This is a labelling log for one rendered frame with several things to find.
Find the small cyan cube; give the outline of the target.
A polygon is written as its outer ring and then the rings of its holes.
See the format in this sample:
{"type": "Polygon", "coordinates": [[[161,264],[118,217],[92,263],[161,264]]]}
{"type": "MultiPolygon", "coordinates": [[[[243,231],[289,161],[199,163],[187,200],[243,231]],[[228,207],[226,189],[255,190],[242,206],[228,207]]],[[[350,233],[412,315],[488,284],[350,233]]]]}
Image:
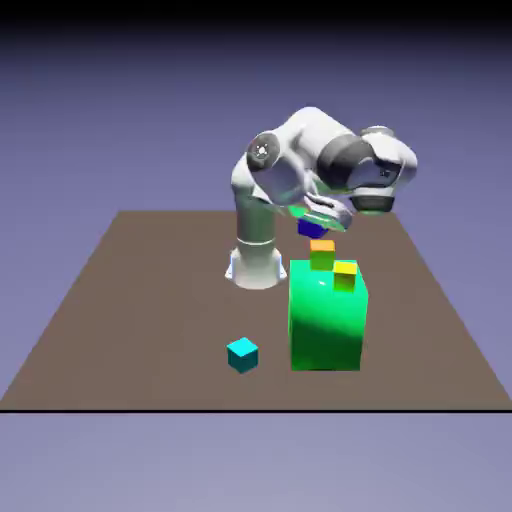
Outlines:
{"type": "Polygon", "coordinates": [[[243,337],[226,346],[228,364],[243,374],[257,367],[259,348],[248,338],[243,337]]]}

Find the small yellow cube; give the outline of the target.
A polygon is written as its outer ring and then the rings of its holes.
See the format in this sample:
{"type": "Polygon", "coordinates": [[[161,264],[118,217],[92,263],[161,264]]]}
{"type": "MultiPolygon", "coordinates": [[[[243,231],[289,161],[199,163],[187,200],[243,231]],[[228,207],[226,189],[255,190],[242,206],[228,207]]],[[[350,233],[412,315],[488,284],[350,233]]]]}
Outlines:
{"type": "Polygon", "coordinates": [[[352,292],[355,288],[358,265],[354,261],[336,261],[333,266],[333,288],[352,292]]]}

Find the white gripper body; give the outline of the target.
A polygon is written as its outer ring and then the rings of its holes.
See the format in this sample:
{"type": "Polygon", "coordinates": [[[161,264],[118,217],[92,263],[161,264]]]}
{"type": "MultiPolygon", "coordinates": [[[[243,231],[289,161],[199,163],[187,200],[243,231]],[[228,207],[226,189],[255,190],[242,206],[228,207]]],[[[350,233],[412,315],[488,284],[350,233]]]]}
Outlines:
{"type": "Polygon", "coordinates": [[[352,212],[342,202],[315,194],[306,194],[298,206],[304,209],[303,218],[324,229],[346,231],[352,224],[352,212]]]}

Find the large green box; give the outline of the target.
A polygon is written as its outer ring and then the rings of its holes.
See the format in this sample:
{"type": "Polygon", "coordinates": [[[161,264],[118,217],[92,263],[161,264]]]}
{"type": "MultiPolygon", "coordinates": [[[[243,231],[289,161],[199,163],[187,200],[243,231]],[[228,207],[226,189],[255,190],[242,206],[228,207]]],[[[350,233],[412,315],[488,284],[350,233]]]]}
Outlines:
{"type": "Polygon", "coordinates": [[[343,292],[333,288],[333,270],[313,271],[308,260],[292,260],[288,299],[291,368],[358,371],[368,298],[359,265],[354,290],[343,292]]]}

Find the small orange cube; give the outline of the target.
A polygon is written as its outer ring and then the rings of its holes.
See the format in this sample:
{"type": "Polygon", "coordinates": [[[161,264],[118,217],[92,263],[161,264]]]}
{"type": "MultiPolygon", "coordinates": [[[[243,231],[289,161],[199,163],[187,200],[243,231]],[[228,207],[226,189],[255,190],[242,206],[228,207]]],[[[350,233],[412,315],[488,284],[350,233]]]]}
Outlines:
{"type": "Polygon", "coordinates": [[[310,240],[310,267],[313,271],[332,271],[335,263],[335,242],[327,239],[310,240]]]}

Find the small blue cube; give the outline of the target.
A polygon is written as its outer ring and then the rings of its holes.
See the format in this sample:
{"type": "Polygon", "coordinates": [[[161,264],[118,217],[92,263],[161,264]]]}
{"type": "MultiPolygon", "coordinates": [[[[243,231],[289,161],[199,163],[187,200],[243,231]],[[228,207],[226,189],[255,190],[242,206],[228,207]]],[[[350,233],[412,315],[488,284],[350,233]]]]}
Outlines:
{"type": "Polygon", "coordinates": [[[297,232],[299,235],[310,239],[321,239],[329,230],[319,224],[300,218],[297,222],[297,232]]]}

